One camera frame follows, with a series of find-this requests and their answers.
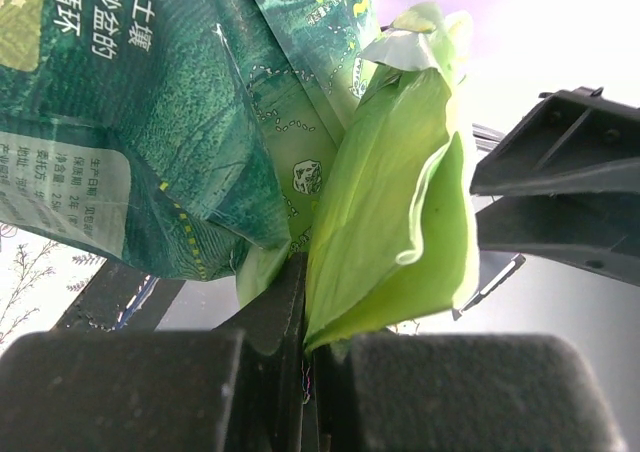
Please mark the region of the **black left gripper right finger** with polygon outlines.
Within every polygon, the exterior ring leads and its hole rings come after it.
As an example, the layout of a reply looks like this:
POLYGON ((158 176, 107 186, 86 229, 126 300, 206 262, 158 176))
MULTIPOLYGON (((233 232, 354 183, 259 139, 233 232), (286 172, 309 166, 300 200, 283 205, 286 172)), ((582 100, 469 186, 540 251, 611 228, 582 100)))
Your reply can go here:
POLYGON ((334 451, 624 451, 578 351, 551 335, 379 332, 314 354, 334 451))

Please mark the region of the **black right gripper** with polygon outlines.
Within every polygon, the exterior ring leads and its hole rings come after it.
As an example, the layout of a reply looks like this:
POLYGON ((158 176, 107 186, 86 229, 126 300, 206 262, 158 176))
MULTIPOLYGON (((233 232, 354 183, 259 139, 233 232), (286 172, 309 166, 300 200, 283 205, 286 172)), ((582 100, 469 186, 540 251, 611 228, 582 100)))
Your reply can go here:
POLYGON ((477 213, 479 245, 490 251, 480 252, 478 287, 454 321, 518 271, 522 254, 639 284, 637 107, 600 89, 543 95, 478 163, 471 192, 520 197, 477 213), (536 196, 554 194, 567 195, 536 196))

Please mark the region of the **green cat litter bag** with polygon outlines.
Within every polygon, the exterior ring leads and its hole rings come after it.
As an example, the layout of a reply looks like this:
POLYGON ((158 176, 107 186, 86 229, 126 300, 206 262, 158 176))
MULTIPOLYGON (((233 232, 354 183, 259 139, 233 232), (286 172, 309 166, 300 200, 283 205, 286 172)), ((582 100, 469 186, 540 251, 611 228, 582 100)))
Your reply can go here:
POLYGON ((308 255, 307 350, 479 279, 468 13, 1 0, 1 222, 241 305, 308 255))

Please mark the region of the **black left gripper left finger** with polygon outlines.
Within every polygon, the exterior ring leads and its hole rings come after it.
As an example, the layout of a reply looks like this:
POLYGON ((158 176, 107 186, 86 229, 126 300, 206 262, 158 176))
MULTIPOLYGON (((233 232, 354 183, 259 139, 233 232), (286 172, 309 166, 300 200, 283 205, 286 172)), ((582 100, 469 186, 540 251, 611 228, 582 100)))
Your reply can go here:
POLYGON ((209 331, 51 331, 1 358, 5 451, 297 451, 307 257, 209 331))

